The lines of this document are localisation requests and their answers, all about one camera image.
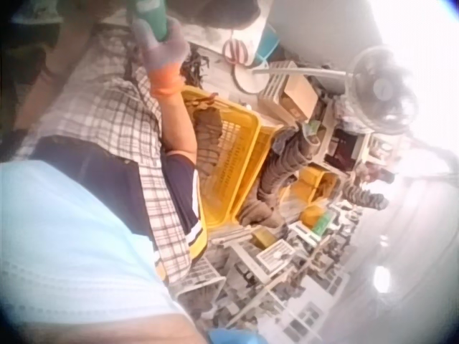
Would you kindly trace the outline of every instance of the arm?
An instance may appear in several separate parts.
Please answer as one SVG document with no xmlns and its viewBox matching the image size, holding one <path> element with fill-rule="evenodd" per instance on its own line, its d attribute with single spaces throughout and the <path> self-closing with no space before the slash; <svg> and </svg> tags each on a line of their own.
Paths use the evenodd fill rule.
<svg viewBox="0 0 459 344">
<path fill-rule="evenodd" d="M 133 31 L 143 53 L 143 64 L 151 83 L 151 95 L 162 111 L 163 143 L 169 154 L 182 154 L 193 163 L 197 142 L 181 90 L 180 67 L 189 52 L 178 21 L 168 20 L 166 41 L 158 42 L 146 21 L 134 19 Z"/>
<path fill-rule="evenodd" d="M 182 154 L 196 163 L 197 142 L 193 124 L 186 110 L 183 97 L 176 93 L 170 97 L 159 98 L 163 113 L 163 141 L 168 154 Z"/>
</svg>

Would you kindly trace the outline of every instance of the white wall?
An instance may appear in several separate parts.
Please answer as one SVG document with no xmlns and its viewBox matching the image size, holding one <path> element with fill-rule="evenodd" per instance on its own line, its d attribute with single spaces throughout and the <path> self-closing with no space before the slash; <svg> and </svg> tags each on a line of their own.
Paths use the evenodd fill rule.
<svg viewBox="0 0 459 344">
<path fill-rule="evenodd" d="M 315 64 L 345 69 L 363 49 L 382 43 L 366 0 L 275 0 L 268 21 L 284 47 Z M 340 83 L 327 83 L 342 90 Z"/>
<path fill-rule="evenodd" d="M 458 229 L 458 189 L 443 182 L 399 184 L 387 209 L 361 221 L 353 274 L 322 328 L 324 342 L 442 343 L 438 336 L 458 321 Z M 376 266 L 390 271 L 387 294 L 374 288 Z"/>
</svg>

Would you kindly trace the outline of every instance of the stack of shoes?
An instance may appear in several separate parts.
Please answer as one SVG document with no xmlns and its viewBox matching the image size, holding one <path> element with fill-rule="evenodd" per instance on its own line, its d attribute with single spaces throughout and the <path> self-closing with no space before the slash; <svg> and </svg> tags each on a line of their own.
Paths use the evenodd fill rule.
<svg viewBox="0 0 459 344">
<path fill-rule="evenodd" d="M 197 170 L 199 178 L 205 181 L 212 175 L 221 153 L 219 141 L 223 134 L 223 124 L 220 111 L 213 107 L 196 110 L 194 132 L 198 144 Z"/>
<path fill-rule="evenodd" d="M 353 185 L 351 182 L 348 182 L 344 186 L 343 198 L 356 206 L 363 206 L 364 208 L 376 210 L 386 209 L 389 205 L 389 201 L 384 197 L 384 195 L 365 191 L 359 186 Z"/>
<path fill-rule="evenodd" d="M 260 177 L 252 186 L 237 220 L 243 226 L 260 224 L 268 228 L 285 226 L 279 214 L 279 193 L 291 182 L 291 177 L 307 166 L 320 146 L 315 135 L 309 135 L 307 127 L 284 130 L 277 135 Z"/>
</svg>

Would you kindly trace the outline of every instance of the white pipe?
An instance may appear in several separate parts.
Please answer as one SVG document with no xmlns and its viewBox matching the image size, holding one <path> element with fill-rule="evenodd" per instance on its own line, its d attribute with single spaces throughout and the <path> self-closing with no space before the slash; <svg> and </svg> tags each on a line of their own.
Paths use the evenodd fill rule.
<svg viewBox="0 0 459 344">
<path fill-rule="evenodd" d="M 346 72 L 340 70 L 320 70 L 318 68 L 254 68 L 253 74 L 304 74 L 313 77 L 330 77 L 333 79 L 343 79 Z"/>
</svg>

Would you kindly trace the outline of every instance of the hand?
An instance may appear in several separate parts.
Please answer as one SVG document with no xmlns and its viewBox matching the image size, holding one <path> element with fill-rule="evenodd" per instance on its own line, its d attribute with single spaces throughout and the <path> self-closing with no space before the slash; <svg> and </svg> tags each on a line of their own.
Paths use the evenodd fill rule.
<svg viewBox="0 0 459 344">
<path fill-rule="evenodd" d="M 158 42 L 150 25 L 143 19 L 135 18 L 132 29 L 151 82 L 151 95 L 164 98 L 180 92 L 184 86 L 180 67 L 189 53 L 189 44 L 181 32 L 180 23 L 168 18 L 168 34 L 164 42 Z"/>
</svg>

